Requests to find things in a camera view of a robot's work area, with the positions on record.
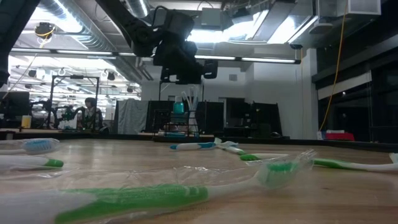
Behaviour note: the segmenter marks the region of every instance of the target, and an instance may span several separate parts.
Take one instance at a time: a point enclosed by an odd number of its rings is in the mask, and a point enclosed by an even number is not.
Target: person
[[[85,105],[86,108],[83,112],[84,118],[82,118],[82,125],[86,129],[92,129],[93,128],[93,119],[94,119],[94,114],[96,113],[95,116],[95,129],[100,130],[103,128],[103,117],[102,117],[102,112],[99,108],[94,111],[94,108],[97,105],[97,101],[95,98],[89,97],[86,98],[85,100]]]

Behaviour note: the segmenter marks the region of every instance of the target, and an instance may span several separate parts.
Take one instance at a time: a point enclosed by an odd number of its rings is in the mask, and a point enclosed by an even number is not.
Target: table surface
[[[50,156],[64,160],[64,170],[247,167],[237,155],[222,150],[173,152],[169,145],[150,141],[76,139],[62,141],[61,150]],[[284,154],[314,149],[321,158],[365,164],[391,163],[385,153],[335,147],[242,144],[241,148],[250,153]],[[0,192],[14,190],[10,188],[3,184]],[[314,167],[284,189],[242,192],[134,223],[398,223],[398,174]]]

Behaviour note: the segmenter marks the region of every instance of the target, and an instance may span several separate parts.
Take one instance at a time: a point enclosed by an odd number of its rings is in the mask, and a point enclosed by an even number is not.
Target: desk
[[[146,170],[197,166],[215,169],[246,167],[239,157],[222,150],[171,152],[170,144],[150,141],[74,139],[62,141],[50,156],[62,159],[65,170]],[[310,148],[319,157],[370,164],[391,163],[388,154],[320,146],[242,144],[250,153],[299,154]],[[1,192],[12,192],[4,182]],[[294,223],[393,224],[398,221],[398,176],[314,167],[290,187],[268,194],[242,192],[180,212],[133,223]]]

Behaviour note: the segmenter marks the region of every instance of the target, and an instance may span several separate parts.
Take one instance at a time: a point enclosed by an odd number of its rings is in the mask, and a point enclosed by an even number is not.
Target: teal container
[[[175,97],[173,112],[174,114],[184,114],[184,103],[181,96]]]

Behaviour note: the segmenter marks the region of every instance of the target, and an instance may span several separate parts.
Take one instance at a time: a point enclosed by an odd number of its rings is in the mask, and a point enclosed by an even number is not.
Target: red object
[[[326,133],[327,140],[344,140],[344,141],[355,141],[354,135],[351,133]]]

